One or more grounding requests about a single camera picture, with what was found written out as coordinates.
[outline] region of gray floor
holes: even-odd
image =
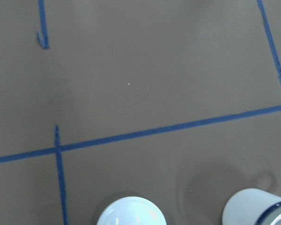
[[[265,8],[281,60],[281,0]],[[0,157],[281,105],[254,0],[0,0]],[[281,195],[281,112],[63,153],[72,225],[113,200],[219,225],[242,188]],[[0,225],[63,224],[54,155],[0,164]]]

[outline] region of blue tape line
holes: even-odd
[[[267,20],[266,11],[264,9],[264,5],[263,5],[262,0],[257,0],[257,3],[258,3],[258,7],[261,11],[262,17],[263,17],[264,29],[266,31],[268,44],[270,45],[272,57],[273,57],[273,60],[274,60],[275,66],[276,66],[276,70],[277,70],[280,85],[281,85],[281,64],[280,64],[280,60],[279,60],[279,57],[278,57],[278,53],[276,51],[276,47],[275,47],[274,39],[273,39],[273,36],[272,36],[272,33],[271,33],[270,25],[269,25],[268,20]]]
[[[0,163],[6,163],[6,162],[19,160],[19,159],[25,159],[25,158],[31,158],[31,157],[37,157],[37,156],[50,155],[53,153],[55,153],[55,148],[30,151],[30,152],[25,152],[25,153],[10,155],[10,156],[2,156],[2,157],[0,157]]]
[[[263,115],[263,114],[268,114],[268,113],[273,113],[273,112],[278,112],[278,111],[281,111],[281,105],[269,107],[269,108],[265,108],[265,109],[258,109],[258,110],[254,110],[254,111],[243,112],[240,114],[214,117],[214,118],[205,119],[205,120],[198,120],[198,121],[181,123],[181,124],[176,124],[176,125],[171,125],[171,126],[166,126],[166,127],[159,127],[159,128],[143,130],[143,131],[123,134],[123,135],[116,135],[116,136],[111,136],[111,137],[106,137],[106,138],[100,138],[100,139],[95,139],[92,141],[68,144],[68,145],[62,146],[61,149],[62,149],[62,151],[69,151],[69,150],[85,148],[85,147],[90,147],[90,146],[95,146],[95,145],[100,145],[100,144],[107,144],[107,143],[112,143],[112,142],[118,142],[118,141],[138,138],[138,137],[144,137],[144,136],[149,136],[149,135],[156,135],[156,134],[167,133],[167,132],[172,132],[172,131],[177,131],[177,130],[182,130],[182,129],[199,127],[199,126],[209,125],[209,124],[213,124],[213,123],[220,123],[220,122],[225,122],[225,121],[229,121],[229,120],[238,120],[238,119],[242,119],[242,118],[246,118],[246,117]]]
[[[132,138],[138,138],[138,137],[142,137],[142,136],[155,135],[155,134],[166,133],[166,132],[171,132],[171,131],[176,131],[176,130],[181,130],[181,129],[204,126],[204,125],[213,124],[213,123],[220,123],[220,122],[225,122],[225,121],[229,121],[229,120],[238,120],[241,118],[253,117],[253,116],[258,116],[258,115],[263,115],[263,114],[268,114],[268,113],[279,112],[279,111],[281,111],[281,105],[269,107],[269,108],[265,108],[265,109],[258,109],[258,110],[254,110],[254,111],[243,112],[243,113],[235,114],[235,115],[214,117],[214,118],[205,119],[205,120],[198,120],[198,121],[187,122],[187,123],[182,123],[182,124],[177,124],[177,125],[172,125],[172,126],[166,126],[166,127],[160,127],[160,128],[144,130],[144,131],[139,131],[139,132],[134,132],[134,133],[128,133],[128,134],[124,134],[124,135],[100,138],[100,139],[96,139],[96,140],[92,140],[92,141],[68,144],[68,145],[64,145],[64,146],[59,145],[59,146],[61,148],[61,151],[68,151],[68,150],[74,150],[74,149],[79,149],[79,148],[84,148],[84,147],[90,147],[90,146],[94,146],[94,145],[100,145],[100,144],[118,142],[118,141],[132,139]],[[24,159],[24,158],[32,158],[32,157],[37,157],[37,156],[49,155],[49,154],[53,154],[53,153],[56,153],[56,148],[36,150],[36,151],[31,151],[31,152],[15,154],[15,155],[11,155],[11,156],[3,156],[3,157],[0,157],[0,163],[11,162],[11,161],[15,161],[18,159]]]
[[[47,33],[44,0],[38,0],[38,7],[39,7],[39,18],[41,22],[43,38],[41,38],[41,35],[39,34],[39,32],[37,32],[37,39],[41,44],[42,48],[47,49],[49,48],[49,40],[48,40],[48,33]]]
[[[57,164],[57,172],[58,172],[58,180],[59,180],[59,191],[60,191],[60,199],[61,199],[61,206],[62,206],[62,217],[64,220],[64,225],[68,225],[67,193],[66,193],[64,169],[62,164],[58,126],[55,127],[55,148],[56,148],[56,164]]]

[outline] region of blue tape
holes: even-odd
[[[280,85],[281,85],[281,64],[280,64],[278,53],[277,53],[277,50],[276,50],[276,47],[275,47],[274,39],[273,39],[273,36],[272,36],[272,33],[271,33],[270,25],[269,25],[268,20],[267,20],[266,11],[264,9],[264,5],[263,5],[262,0],[257,0],[257,3],[258,3],[258,7],[261,11],[262,17],[263,17],[264,29],[266,31],[268,44],[270,45],[272,57],[273,57],[273,60],[274,60],[274,63],[275,63],[275,67],[276,67],[278,77],[279,77],[279,81],[280,81]]]
[[[25,152],[25,153],[10,155],[10,156],[2,156],[2,157],[0,157],[0,163],[6,163],[6,162],[19,160],[19,159],[25,159],[25,158],[31,158],[31,157],[37,157],[37,156],[50,155],[53,153],[55,153],[55,148],[30,151],[30,152]]]
[[[177,124],[177,125],[172,125],[172,126],[159,127],[159,128],[155,128],[155,129],[143,130],[143,131],[123,134],[123,135],[116,135],[116,136],[100,138],[100,139],[95,139],[95,140],[86,141],[86,142],[68,144],[68,145],[64,145],[64,146],[60,146],[59,138],[58,138],[57,143],[58,143],[58,146],[61,149],[61,151],[69,151],[69,150],[75,150],[75,149],[84,148],[84,147],[90,147],[90,146],[95,146],[95,145],[100,145],[100,144],[118,142],[118,141],[123,141],[123,140],[127,140],[127,139],[132,139],[132,138],[138,138],[138,137],[142,137],[142,136],[156,135],[156,134],[161,134],[161,133],[166,133],[166,132],[171,132],[171,131],[176,131],[176,130],[181,130],[181,129],[205,126],[208,124],[220,123],[220,122],[225,122],[225,121],[229,121],[229,120],[238,120],[238,119],[242,119],[242,118],[253,117],[253,116],[280,112],[280,111],[281,111],[281,105],[278,105],[278,106],[274,106],[274,107],[243,112],[243,113],[235,114],[235,115],[214,117],[214,118],[205,119],[205,120],[198,120],[198,121],[187,122],[187,123],[182,123],[182,124]],[[31,151],[31,152],[15,154],[15,155],[11,155],[11,156],[3,156],[3,157],[0,157],[0,163],[11,162],[11,161],[19,160],[19,159],[24,159],[24,158],[32,158],[32,157],[37,157],[37,156],[49,155],[49,154],[54,154],[54,153],[56,153],[56,148],[36,150],[36,151]]]
[[[56,148],[56,164],[57,164],[57,172],[58,172],[58,180],[59,180],[59,191],[60,191],[60,199],[61,199],[61,206],[62,206],[62,217],[64,220],[64,225],[68,225],[67,193],[66,193],[64,169],[62,164],[58,126],[55,127],[55,148]]]
[[[47,33],[47,23],[46,23],[46,15],[45,15],[45,6],[44,0],[38,0],[38,7],[39,7],[39,18],[41,22],[41,29],[42,29],[42,38],[39,32],[37,31],[37,39],[42,46],[42,48],[47,49],[49,48],[49,40],[48,40],[48,33]]]
[[[100,145],[100,144],[107,144],[107,143],[112,143],[112,142],[118,142],[118,141],[138,138],[138,137],[156,135],[156,134],[167,133],[167,132],[172,132],[172,131],[177,131],[177,130],[182,130],[182,129],[188,129],[188,128],[199,127],[199,126],[204,126],[204,125],[209,125],[209,124],[214,124],[214,123],[220,123],[220,122],[225,122],[225,121],[229,121],[229,120],[238,120],[238,119],[242,119],[242,118],[246,118],[246,117],[263,115],[263,114],[268,114],[268,113],[273,113],[273,112],[278,112],[278,111],[281,111],[281,105],[269,107],[269,108],[265,108],[265,109],[258,109],[258,110],[254,110],[254,111],[243,112],[243,113],[235,114],[235,115],[214,117],[214,118],[205,119],[205,120],[198,120],[198,121],[181,123],[181,124],[176,124],[176,125],[171,125],[171,126],[166,126],[166,127],[159,127],[159,128],[143,130],[143,131],[123,134],[123,135],[116,135],[116,136],[111,136],[111,137],[106,137],[106,138],[100,138],[100,139],[95,139],[92,141],[68,144],[68,145],[62,146],[61,149],[62,149],[62,151],[69,151],[69,150],[85,148],[85,147],[90,147],[90,146],[95,146],[95,145]]]

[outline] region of white cup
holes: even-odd
[[[227,202],[223,225],[281,225],[281,197],[250,188],[237,192]]]
[[[114,201],[101,214],[97,225],[167,225],[163,213],[151,201],[124,197]]]

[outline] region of mug rim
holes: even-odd
[[[273,211],[275,211],[277,208],[281,207],[281,202],[278,202],[272,206],[270,206],[267,210],[265,210],[261,216],[258,218],[255,225],[262,225],[263,221],[266,219],[266,217]]]

